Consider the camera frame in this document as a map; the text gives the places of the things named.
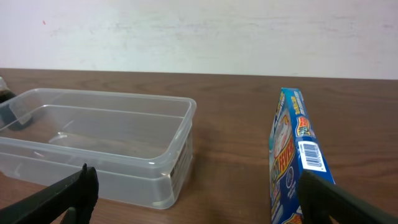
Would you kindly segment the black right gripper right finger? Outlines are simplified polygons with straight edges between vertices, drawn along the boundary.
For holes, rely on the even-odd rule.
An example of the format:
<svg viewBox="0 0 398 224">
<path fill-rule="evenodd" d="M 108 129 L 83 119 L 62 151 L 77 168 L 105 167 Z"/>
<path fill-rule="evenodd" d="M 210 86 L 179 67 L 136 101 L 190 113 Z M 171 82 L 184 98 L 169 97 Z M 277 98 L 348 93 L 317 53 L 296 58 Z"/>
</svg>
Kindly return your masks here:
<svg viewBox="0 0 398 224">
<path fill-rule="evenodd" d="M 397 223 L 397 217 L 351 195 L 309 170 L 304 170 L 298 180 L 297 197 L 302 209 L 301 221 L 306 224 Z"/>
</svg>

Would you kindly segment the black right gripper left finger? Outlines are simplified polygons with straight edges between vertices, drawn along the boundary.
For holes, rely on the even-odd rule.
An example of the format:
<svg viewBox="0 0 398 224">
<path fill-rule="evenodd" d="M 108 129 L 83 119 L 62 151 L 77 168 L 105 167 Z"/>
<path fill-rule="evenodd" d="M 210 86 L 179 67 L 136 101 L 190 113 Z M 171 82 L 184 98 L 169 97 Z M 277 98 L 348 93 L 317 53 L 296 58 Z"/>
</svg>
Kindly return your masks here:
<svg viewBox="0 0 398 224">
<path fill-rule="evenodd" d="M 62 223 L 89 224 L 98 201 L 96 169 L 82 169 L 57 183 L 1 209 L 1 223 L 52 223 L 64 215 Z"/>
</svg>

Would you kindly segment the blue KoolFever box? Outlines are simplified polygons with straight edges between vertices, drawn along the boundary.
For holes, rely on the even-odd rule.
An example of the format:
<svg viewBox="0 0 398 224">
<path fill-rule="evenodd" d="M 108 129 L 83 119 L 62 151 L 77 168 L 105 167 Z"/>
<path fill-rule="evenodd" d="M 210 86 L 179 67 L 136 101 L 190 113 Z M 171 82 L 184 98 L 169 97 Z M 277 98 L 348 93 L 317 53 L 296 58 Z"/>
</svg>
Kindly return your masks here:
<svg viewBox="0 0 398 224">
<path fill-rule="evenodd" d="M 301 223 L 297 186 L 304 170 L 335 182 L 297 88 L 282 88 L 269 137 L 272 223 Z"/>
</svg>

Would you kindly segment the clear plastic container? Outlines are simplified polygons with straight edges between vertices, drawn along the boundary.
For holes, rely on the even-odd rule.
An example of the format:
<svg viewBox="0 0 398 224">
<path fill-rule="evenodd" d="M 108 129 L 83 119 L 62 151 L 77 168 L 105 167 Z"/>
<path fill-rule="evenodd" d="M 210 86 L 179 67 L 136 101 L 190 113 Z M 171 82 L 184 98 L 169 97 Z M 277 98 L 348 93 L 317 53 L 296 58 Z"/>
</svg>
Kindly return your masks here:
<svg viewBox="0 0 398 224">
<path fill-rule="evenodd" d="M 101 198 L 167 209 L 189 177 L 196 108 L 176 96 L 29 90 L 1 103 L 1 172 L 51 185 L 90 166 Z"/>
</svg>

